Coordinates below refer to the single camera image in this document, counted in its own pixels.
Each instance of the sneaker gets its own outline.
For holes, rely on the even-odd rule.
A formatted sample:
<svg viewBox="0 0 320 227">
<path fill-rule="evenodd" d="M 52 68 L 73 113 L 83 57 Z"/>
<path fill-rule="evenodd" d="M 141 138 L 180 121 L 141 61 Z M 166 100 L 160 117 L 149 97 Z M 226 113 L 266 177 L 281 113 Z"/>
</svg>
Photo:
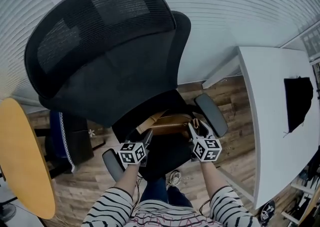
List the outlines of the sneaker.
<svg viewBox="0 0 320 227">
<path fill-rule="evenodd" d="M 170 174 L 170 179 L 168 182 L 168 186 L 178 186 L 178 184 L 180 184 L 181 181 L 181 173 L 179 170 L 174 170 L 172 171 L 172 173 Z"/>
</svg>

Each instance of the black office chair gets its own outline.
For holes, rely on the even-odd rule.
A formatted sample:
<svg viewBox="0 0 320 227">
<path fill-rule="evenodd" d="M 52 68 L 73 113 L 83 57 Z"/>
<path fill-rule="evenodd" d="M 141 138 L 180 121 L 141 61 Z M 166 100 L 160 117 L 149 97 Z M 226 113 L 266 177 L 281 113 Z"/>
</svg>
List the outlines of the black office chair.
<svg viewBox="0 0 320 227">
<path fill-rule="evenodd" d="M 168 109 L 193 118 L 209 111 L 206 118 L 221 137 L 227 124 L 212 100 L 205 99 L 202 110 L 189 107 L 176 90 L 190 30 L 189 18 L 170 11 L 165 0 L 63 0 L 30 36 L 25 68 L 44 107 L 112 127 L 120 143 L 138 141 L 135 128 Z M 191 155 L 179 133 L 154 136 L 149 149 L 140 168 L 146 180 Z"/>
</svg>

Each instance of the chair backrest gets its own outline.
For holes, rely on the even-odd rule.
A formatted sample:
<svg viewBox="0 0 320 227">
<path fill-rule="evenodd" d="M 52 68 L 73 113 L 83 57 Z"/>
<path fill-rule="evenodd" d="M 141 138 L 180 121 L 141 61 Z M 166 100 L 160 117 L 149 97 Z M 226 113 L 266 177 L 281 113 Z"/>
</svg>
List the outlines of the chair backrest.
<svg viewBox="0 0 320 227">
<path fill-rule="evenodd" d="M 25 67 L 43 106 L 111 126 L 177 87 L 172 52 L 187 40 L 175 35 L 165 0 L 63 0 L 30 36 Z"/>
</svg>

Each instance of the black cloth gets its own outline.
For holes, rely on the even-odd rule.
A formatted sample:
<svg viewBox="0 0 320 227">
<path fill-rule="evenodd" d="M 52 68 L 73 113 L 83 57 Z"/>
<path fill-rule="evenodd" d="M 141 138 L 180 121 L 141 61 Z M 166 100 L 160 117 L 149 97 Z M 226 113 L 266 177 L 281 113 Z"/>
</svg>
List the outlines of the black cloth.
<svg viewBox="0 0 320 227">
<path fill-rule="evenodd" d="M 314 88 L 309 77 L 285 78 L 286 110 L 289 133 L 305 121 L 314 96 Z"/>
</svg>

